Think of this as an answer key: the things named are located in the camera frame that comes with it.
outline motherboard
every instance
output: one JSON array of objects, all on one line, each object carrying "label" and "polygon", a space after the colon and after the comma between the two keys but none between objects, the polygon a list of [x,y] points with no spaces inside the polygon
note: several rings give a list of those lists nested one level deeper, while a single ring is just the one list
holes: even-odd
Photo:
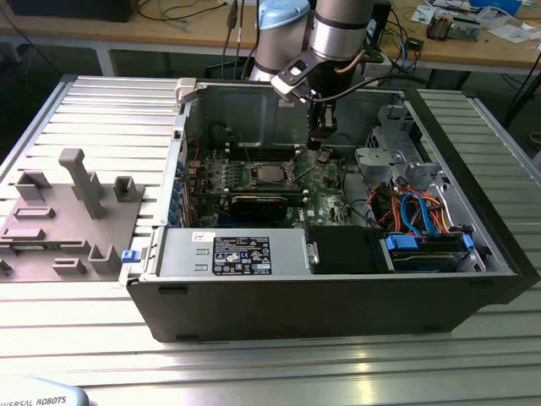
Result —
[{"label": "motherboard", "polygon": [[211,151],[189,164],[191,225],[305,228],[352,224],[333,150]]}]

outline wooden table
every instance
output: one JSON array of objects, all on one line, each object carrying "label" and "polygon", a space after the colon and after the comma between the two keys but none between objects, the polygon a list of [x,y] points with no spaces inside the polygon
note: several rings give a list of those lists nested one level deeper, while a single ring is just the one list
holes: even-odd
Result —
[{"label": "wooden table", "polygon": [[[186,3],[188,0],[163,0],[166,7]],[[396,13],[410,36],[424,41],[419,67],[508,74],[527,73],[538,55],[538,42],[521,44],[503,40],[483,31],[478,41],[432,41],[426,38],[426,25],[410,21],[413,10],[421,0],[394,0]],[[216,5],[214,0],[202,0],[196,6],[173,15],[189,14]],[[146,14],[159,17],[155,1],[144,8]],[[189,19],[190,32],[171,27],[161,21],[152,21],[135,14],[128,23],[111,23],[87,19],[60,19],[49,17],[19,17],[11,15],[13,22],[38,45],[86,47],[96,51],[104,75],[116,75],[112,50],[147,52],[221,54],[226,37],[226,19],[229,7],[219,8]],[[521,19],[541,18],[541,10],[523,8],[517,15]],[[255,8],[246,6],[244,12],[241,55],[247,55],[255,41]],[[237,31],[232,33],[228,55],[235,52]],[[25,40],[0,16],[0,42],[24,43]],[[391,36],[385,36],[382,50],[391,58],[398,51]]]},{"label": "wooden table", "polygon": [[[162,0],[165,8],[187,3],[189,0]],[[174,10],[171,15],[180,16],[215,7],[215,0],[202,0],[197,5]],[[226,39],[226,20],[229,6],[189,18],[190,31],[186,32],[161,21],[146,19],[134,14],[128,23],[113,23],[93,19],[63,19],[54,17],[22,17],[13,15],[11,20],[37,45],[91,48],[96,52],[105,76],[116,76],[112,58],[113,50],[200,53],[219,55]],[[144,7],[145,14],[160,17],[156,0]],[[234,30],[227,55],[234,55],[237,46]],[[0,15],[0,42],[25,43],[6,19]],[[243,39],[240,54],[246,56],[255,43],[255,7],[244,10]]]},{"label": "wooden table", "polygon": [[[483,30],[477,41],[445,40],[434,41],[426,36],[427,25],[410,20],[419,0],[394,0],[395,10],[401,25],[409,36],[424,41],[419,67],[430,69],[467,70],[497,73],[524,73],[535,62],[539,41],[524,41],[514,44]],[[518,19],[541,19],[541,9],[522,8]],[[389,21],[396,22],[391,14]],[[397,30],[395,25],[388,25]],[[390,58],[398,56],[392,36],[385,35],[381,42],[382,51]]]}]

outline power supply label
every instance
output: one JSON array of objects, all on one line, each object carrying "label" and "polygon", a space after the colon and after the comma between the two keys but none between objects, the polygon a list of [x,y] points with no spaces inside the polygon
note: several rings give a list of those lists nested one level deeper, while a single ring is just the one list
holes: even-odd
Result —
[{"label": "power supply label", "polygon": [[215,237],[212,271],[215,275],[270,275],[268,237]]}]

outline blue latch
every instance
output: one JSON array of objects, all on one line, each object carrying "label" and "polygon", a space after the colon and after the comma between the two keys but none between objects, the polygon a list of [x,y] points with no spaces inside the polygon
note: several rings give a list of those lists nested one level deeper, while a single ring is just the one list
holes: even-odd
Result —
[{"label": "blue latch", "polygon": [[473,250],[473,239],[471,235],[464,234],[462,236],[462,241],[464,241],[464,245],[466,245],[468,251]]},{"label": "blue latch", "polygon": [[136,250],[124,250],[120,261],[123,264],[135,264],[141,262],[141,252]]},{"label": "blue latch", "polygon": [[392,250],[417,250],[419,248],[414,235],[389,234],[385,239],[389,251]]}]

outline sticker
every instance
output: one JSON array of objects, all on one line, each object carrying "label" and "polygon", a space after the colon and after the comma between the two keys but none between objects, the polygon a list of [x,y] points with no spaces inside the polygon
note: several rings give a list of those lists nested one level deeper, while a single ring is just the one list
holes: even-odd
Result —
[{"label": "sticker", "polygon": [[208,231],[194,231],[192,233],[192,243],[211,243],[216,233]]},{"label": "sticker", "polygon": [[213,254],[212,269],[215,275],[272,273],[268,237],[214,237]]}]

